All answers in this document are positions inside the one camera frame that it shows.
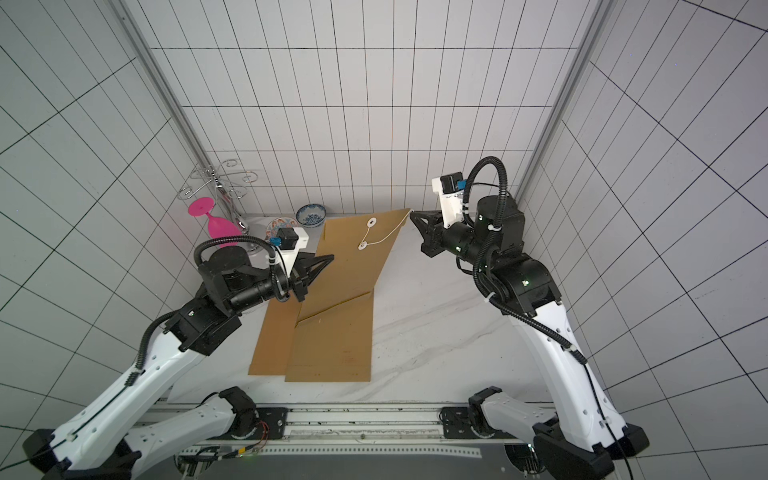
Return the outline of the brown kraft file bags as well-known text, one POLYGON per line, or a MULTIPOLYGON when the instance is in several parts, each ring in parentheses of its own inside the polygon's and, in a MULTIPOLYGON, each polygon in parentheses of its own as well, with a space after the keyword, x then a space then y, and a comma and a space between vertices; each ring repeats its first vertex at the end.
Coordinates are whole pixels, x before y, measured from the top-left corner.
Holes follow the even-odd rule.
POLYGON ((335 259, 309 287, 298 320, 372 292, 409 213, 400 209, 326 221, 316 255, 335 259))

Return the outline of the brown kraft file bag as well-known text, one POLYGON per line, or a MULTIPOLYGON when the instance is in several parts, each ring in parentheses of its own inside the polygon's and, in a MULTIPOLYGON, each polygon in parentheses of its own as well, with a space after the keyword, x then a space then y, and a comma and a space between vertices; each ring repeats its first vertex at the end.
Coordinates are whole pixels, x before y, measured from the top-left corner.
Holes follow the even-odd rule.
POLYGON ((357 383, 371 380, 371 292, 299 321, 286 367, 287 382, 357 383))
POLYGON ((269 302, 248 369, 249 376, 283 376, 292 349, 301 304, 292 297, 269 302))

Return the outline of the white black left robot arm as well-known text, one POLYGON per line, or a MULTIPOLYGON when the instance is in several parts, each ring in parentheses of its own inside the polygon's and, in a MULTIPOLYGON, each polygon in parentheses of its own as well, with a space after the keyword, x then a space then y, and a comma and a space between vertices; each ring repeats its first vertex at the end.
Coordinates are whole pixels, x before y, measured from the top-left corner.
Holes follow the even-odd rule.
POLYGON ((208 396, 195 408, 146 427, 140 418, 180 377, 223 345, 242 314, 272 299, 305 300, 332 255, 306 252, 300 228, 283 229, 282 250, 250 235, 197 245, 202 284, 177 310, 152 321, 136 361, 79 414, 23 443, 26 460, 46 479, 132 479, 184 448, 219 436, 263 441, 268 427, 239 387, 208 396))

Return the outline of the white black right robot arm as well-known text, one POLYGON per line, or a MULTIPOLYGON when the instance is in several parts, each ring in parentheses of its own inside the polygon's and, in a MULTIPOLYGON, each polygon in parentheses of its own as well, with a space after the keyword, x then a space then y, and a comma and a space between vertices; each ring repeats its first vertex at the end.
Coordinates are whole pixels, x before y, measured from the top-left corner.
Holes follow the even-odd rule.
POLYGON ((547 267, 524 251, 525 216, 508 191, 503 162, 482 158, 468 175, 433 179, 437 211, 409 217, 430 258, 449 252, 486 303, 525 325, 527 345, 548 388, 551 411, 487 387, 468 400, 459 435, 509 435, 509 458, 555 479, 605 479, 618 461, 649 447, 645 431, 624 420, 600 388, 571 329, 562 295, 547 267))

